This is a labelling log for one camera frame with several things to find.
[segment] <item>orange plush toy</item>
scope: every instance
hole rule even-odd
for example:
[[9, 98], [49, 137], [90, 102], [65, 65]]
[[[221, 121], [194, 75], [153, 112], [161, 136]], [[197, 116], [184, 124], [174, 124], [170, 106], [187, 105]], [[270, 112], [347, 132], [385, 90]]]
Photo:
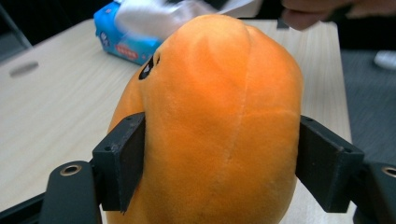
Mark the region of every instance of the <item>orange plush toy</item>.
[[146, 113], [144, 171], [109, 223], [277, 223], [289, 207], [303, 77], [257, 28], [189, 21], [127, 85], [110, 129]]

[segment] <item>blue plastic package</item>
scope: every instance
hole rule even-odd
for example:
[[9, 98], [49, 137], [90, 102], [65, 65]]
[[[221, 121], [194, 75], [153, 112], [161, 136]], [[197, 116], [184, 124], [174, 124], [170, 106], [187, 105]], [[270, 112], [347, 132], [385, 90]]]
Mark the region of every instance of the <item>blue plastic package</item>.
[[151, 58], [162, 41], [156, 37], [141, 37], [120, 31], [114, 22], [119, 8], [120, 3], [111, 2], [94, 13], [96, 36], [104, 51], [141, 65]]

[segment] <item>embroidered black eye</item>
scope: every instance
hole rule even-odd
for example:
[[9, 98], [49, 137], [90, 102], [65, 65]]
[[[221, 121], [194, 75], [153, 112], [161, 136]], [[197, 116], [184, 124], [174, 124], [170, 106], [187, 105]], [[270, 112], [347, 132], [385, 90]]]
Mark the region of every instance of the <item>embroidered black eye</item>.
[[142, 72], [139, 75], [139, 80], [143, 80], [146, 77], [149, 76], [149, 73], [151, 72], [152, 67], [154, 66], [154, 60], [153, 57], [151, 57], [146, 64], [146, 67], [142, 70]]

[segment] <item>person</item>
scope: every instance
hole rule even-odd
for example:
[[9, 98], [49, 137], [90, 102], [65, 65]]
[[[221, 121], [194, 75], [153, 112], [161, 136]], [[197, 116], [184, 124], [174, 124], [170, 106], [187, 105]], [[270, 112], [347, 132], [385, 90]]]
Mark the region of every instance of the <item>person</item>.
[[396, 16], [396, 0], [282, 0], [282, 5], [283, 21], [296, 30], [326, 21], [336, 9], [348, 6], [349, 19]]

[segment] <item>light wood tabletop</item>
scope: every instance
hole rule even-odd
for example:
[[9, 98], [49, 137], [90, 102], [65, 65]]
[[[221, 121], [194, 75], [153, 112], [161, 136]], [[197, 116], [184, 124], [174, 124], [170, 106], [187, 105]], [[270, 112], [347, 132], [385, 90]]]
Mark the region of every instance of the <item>light wood tabletop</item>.
[[[350, 142], [335, 25], [320, 23], [299, 32], [276, 29], [276, 21], [246, 23], [283, 45], [300, 65], [303, 114]], [[94, 33], [93, 21], [84, 21], [0, 64], [0, 211], [44, 192], [56, 167], [89, 161], [106, 136], [139, 66], [105, 53]], [[352, 223], [353, 208], [326, 214], [299, 182], [281, 223]]]

